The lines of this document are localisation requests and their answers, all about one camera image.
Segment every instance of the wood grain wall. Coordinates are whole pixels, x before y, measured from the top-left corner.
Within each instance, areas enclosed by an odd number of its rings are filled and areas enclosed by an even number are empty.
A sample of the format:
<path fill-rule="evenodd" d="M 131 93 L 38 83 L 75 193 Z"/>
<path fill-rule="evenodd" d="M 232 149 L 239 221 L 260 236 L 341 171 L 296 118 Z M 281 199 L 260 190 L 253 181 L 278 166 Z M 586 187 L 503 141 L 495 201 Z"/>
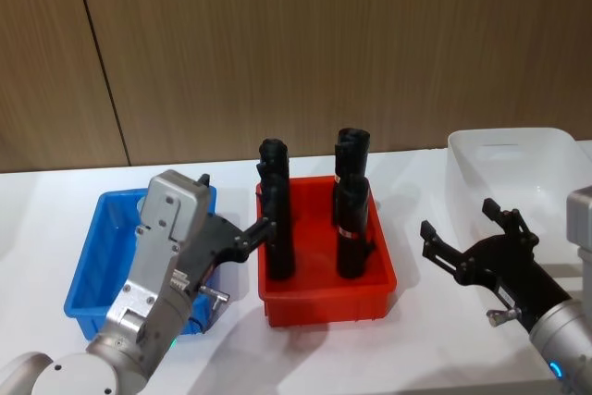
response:
<path fill-rule="evenodd" d="M 88 0 L 132 164 L 592 138 L 592 0 Z"/>
<path fill-rule="evenodd" d="M 126 165 L 82 0 L 0 0 L 0 171 Z"/>

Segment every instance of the white plastic bin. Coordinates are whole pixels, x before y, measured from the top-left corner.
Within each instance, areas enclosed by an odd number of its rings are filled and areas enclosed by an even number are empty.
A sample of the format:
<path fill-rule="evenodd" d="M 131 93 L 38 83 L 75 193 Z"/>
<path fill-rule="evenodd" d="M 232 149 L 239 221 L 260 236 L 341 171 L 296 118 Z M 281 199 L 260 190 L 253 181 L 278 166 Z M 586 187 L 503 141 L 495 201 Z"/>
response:
<path fill-rule="evenodd" d="M 464 130 L 452 133 L 448 146 L 447 206 L 460 250 L 502 232 L 481 213 L 491 197 L 504 210 L 520 210 L 540 238 L 536 260 L 554 278 L 581 276 L 577 247 L 565 237 L 565 209 L 571 191 L 592 185 L 592 162 L 571 135 L 557 129 Z"/>

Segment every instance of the robotic arm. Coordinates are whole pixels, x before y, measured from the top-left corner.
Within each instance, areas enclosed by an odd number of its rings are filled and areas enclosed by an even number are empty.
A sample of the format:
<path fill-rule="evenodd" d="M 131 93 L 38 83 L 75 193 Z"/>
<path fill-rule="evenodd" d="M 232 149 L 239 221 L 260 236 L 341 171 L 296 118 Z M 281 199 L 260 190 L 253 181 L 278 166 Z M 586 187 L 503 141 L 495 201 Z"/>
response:
<path fill-rule="evenodd" d="M 23 355 L 0 373 L 0 395 L 133 395 L 140 392 L 191 318 L 200 292 L 225 262 L 242 263 L 275 223 L 259 219 L 246 231 L 207 214 L 209 177 L 193 181 L 168 170 L 150 182 L 136 228 L 129 277 L 86 353 L 58 361 Z"/>
<path fill-rule="evenodd" d="M 493 291 L 506 310 L 487 312 L 491 326 L 518 320 L 563 383 L 563 392 L 592 394 L 592 187 L 574 191 L 567 201 L 567 238 L 580 245 L 584 260 L 584 304 L 573 300 L 535 262 L 538 237 L 518 210 L 502 212 L 492 199 L 486 199 L 483 213 L 503 229 L 503 235 L 482 240 L 461 253 L 424 221 L 424 257 L 461 285 Z"/>

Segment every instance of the red plastic bin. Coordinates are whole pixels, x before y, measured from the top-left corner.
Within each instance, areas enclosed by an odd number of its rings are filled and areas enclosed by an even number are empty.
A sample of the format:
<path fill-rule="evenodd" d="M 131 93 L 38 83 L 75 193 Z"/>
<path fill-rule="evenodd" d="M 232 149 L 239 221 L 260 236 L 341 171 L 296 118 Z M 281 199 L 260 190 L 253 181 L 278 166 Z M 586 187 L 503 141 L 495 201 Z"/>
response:
<path fill-rule="evenodd" d="M 265 246 L 259 248 L 259 297 L 271 327 L 376 319 L 389 311 L 389 294 L 395 290 L 397 279 L 372 192 L 367 238 L 374 241 L 376 249 L 368 256 L 362 277 L 346 279 L 337 272 L 337 229 L 331 224 L 333 182 L 332 176 L 290 179 L 296 258 L 293 277 L 268 279 Z"/>

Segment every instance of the white tabletop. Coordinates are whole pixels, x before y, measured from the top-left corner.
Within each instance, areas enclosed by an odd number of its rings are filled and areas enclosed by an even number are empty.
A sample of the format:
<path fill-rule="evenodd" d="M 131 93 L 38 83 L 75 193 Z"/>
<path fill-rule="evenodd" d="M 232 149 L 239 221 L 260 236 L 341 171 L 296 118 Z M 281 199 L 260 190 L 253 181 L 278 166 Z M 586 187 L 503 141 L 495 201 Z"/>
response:
<path fill-rule="evenodd" d="M 592 153 L 592 143 L 583 143 Z M 181 337 L 142 394 L 557 393 L 558 385 L 517 323 L 492 328 L 502 308 L 463 288 L 422 257 L 420 222 L 455 244 L 444 202 L 446 150 L 371 154 L 367 175 L 379 202 L 399 281 L 376 321 L 270 328 L 257 294 L 257 262 L 223 265 L 233 302 L 206 335 Z M 0 366 L 30 351 L 54 358 L 86 347 L 63 304 L 98 196 L 145 187 L 171 166 L 0 175 Z M 210 173 L 216 211 L 240 228 L 255 220 L 255 161 L 173 166 Z M 290 160 L 293 177 L 331 175 L 331 156 Z"/>

